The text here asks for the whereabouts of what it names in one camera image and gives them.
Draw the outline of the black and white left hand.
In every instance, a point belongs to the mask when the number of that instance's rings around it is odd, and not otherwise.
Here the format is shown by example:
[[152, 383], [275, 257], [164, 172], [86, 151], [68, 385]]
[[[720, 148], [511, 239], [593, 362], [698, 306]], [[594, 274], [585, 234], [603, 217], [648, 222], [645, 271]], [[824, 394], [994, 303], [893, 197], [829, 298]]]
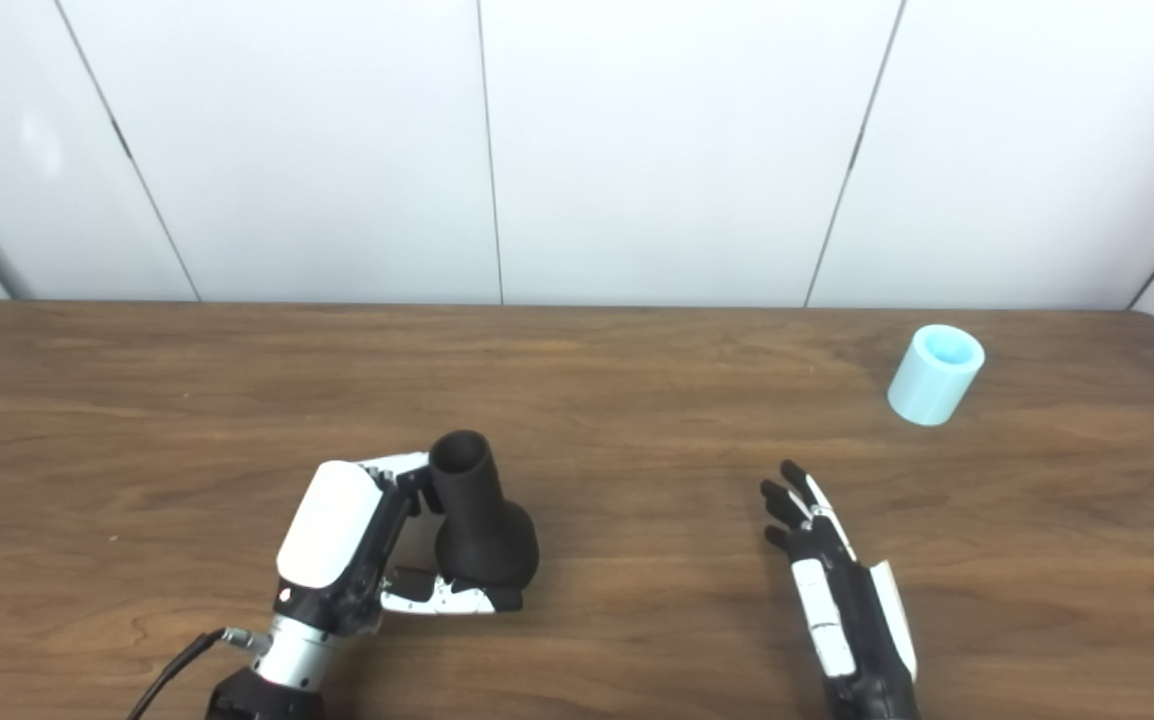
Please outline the black and white left hand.
[[272, 610], [322, 633], [370, 633], [385, 612], [469, 616], [519, 612], [522, 588], [391, 568], [409, 519], [445, 511], [429, 455], [322, 462], [276, 556]]

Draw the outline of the black and white right hand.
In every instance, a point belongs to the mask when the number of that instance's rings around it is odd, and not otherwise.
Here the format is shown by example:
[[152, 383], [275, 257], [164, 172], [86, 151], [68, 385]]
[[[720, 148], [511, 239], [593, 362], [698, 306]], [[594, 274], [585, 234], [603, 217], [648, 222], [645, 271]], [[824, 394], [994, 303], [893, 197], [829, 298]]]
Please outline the black and white right hand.
[[786, 459], [760, 480], [775, 524], [765, 538], [789, 561], [820, 685], [834, 719], [920, 719], [917, 657], [887, 561], [865, 567], [814, 475]]

